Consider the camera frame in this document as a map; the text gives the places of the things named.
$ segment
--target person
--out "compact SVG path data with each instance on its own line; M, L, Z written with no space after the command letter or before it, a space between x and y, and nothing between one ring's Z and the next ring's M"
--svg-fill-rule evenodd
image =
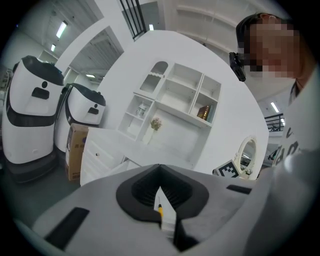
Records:
M272 72L276 78L295 79L273 166L293 154L319 149L320 69L293 22L268 13L253 14L236 26L236 37L250 73Z
M244 65L250 66L251 71L268 71L275 77L295 79L289 98L291 104L317 66L292 21L268 13L253 14L236 26L236 37L244 53Z

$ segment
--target brown book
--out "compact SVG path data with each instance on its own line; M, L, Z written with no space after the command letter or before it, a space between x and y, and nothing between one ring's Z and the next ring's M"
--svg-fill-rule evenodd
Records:
M209 106L203 106L199 109L198 114L196 115L198 118L201 118L203 120L207 120L208 112L209 112Z

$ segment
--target cardboard box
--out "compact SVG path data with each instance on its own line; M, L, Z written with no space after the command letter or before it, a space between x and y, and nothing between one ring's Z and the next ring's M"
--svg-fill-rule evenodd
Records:
M65 150L65 172L69 181L80 179L82 154L89 127L72 123L70 126Z

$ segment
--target book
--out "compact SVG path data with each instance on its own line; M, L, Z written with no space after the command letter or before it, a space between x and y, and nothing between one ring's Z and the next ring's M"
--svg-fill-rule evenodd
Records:
M212 120L214 119L215 112L216 112L216 105L211 105L208 117L206 118L206 121L209 122L210 124L212 123Z
M198 118L201 118L203 120L207 120L208 112L209 112L209 106L203 106L199 109L198 114L196 115Z

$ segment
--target black railing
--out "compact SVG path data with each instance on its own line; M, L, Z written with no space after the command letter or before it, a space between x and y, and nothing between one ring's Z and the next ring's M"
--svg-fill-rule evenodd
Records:
M146 33L147 29L139 0L120 0L120 3L123 8L122 13L131 31L132 38L136 39L139 35Z
M268 126L269 132L281 132L284 130L286 122L283 113L267 116L264 119L266 125Z

